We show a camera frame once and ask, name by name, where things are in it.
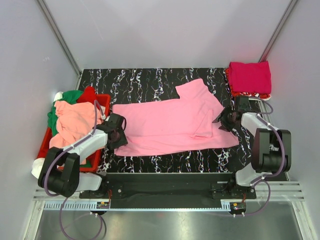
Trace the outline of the pink t shirt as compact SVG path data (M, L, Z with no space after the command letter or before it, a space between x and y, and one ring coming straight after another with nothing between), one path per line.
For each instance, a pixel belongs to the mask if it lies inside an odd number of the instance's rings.
M159 156L239 144L238 137L215 122L224 108L203 79L194 79L175 89L179 96L175 99L112 107L113 113L126 119L124 133L128 141L115 149L115 155Z

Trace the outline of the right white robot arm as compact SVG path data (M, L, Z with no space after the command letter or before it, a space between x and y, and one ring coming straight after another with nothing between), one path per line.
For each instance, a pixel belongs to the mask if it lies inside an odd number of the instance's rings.
M289 130L279 129L263 118L263 115L273 113L258 112L250 108L250 100L259 100L254 96L237 96L234 106L223 109L213 121L219 123L220 130L230 132L235 126L246 128L253 135L252 159L250 164L232 174L228 182L213 193L228 194L239 198L244 193L254 190L254 187L266 179L274 178L291 168L292 136Z

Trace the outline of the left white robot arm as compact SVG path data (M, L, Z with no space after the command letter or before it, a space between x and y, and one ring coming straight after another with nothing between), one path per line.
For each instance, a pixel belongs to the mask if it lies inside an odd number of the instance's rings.
M92 131L75 143L50 148L38 177L38 186L50 197L69 198L76 192L90 191L95 197L103 198L108 193L103 177L81 172L80 163L104 147L115 150L127 145L126 127L126 118L112 113L103 123L95 123Z

